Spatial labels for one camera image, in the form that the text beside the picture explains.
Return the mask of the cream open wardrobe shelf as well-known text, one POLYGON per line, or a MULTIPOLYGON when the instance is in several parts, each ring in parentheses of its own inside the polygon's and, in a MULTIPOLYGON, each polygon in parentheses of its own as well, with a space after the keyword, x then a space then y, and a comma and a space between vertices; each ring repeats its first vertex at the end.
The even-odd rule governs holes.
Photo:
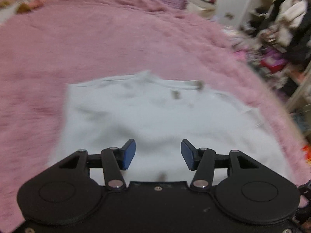
POLYGON ((249 0, 239 28, 248 65, 310 140, 310 0, 249 0))

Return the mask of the pink fluffy bed blanket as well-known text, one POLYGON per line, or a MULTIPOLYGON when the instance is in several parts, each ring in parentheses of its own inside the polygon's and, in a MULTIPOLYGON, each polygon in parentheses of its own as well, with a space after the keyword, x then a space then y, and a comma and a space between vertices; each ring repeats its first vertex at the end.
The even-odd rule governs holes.
POLYGON ((310 179, 302 142, 261 80, 237 61, 219 24, 159 0, 48 0, 1 26, 1 230, 23 220, 19 187, 46 165, 69 83, 151 70, 200 79, 257 107, 298 184, 310 179))

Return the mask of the white Nevada long-sleeve shirt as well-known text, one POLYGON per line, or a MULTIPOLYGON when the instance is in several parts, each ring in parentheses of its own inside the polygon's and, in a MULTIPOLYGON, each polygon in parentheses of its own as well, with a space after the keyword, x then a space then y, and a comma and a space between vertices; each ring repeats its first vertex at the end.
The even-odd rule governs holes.
POLYGON ((181 141, 218 154, 240 150, 287 179, 287 160, 257 108, 199 81, 170 81, 150 72, 69 84, 63 128, 50 165, 78 149, 98 154, 136 142, 126 182, 190 182, 181 141))

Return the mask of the brown plush toy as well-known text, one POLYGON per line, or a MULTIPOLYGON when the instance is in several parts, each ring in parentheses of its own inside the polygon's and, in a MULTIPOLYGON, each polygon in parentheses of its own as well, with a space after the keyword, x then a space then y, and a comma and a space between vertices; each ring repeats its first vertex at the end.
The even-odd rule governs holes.
POLYGON ((25 14, 32 11, 32 8, 27 3, 21 3, 16 9, 16 14, 25 14))

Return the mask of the cluttered bedside table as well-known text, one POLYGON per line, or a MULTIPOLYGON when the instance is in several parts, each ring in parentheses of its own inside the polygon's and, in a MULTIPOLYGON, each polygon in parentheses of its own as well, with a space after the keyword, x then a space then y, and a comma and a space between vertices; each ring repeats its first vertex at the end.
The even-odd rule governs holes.
POLYGON ((218 0, 189 0, 187 10, 203 18, 212 19, 216 15, 218 0))

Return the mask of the white hanging jacket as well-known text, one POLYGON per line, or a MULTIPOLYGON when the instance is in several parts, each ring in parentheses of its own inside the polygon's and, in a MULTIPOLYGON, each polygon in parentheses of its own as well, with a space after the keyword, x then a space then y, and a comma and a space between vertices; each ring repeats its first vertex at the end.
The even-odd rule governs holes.
POLYGON ((278 25, 277 42, 287 47, 293 39, 293 32, 301 24, 308 8, 307 0, 285 0, 275 20, 278 25))

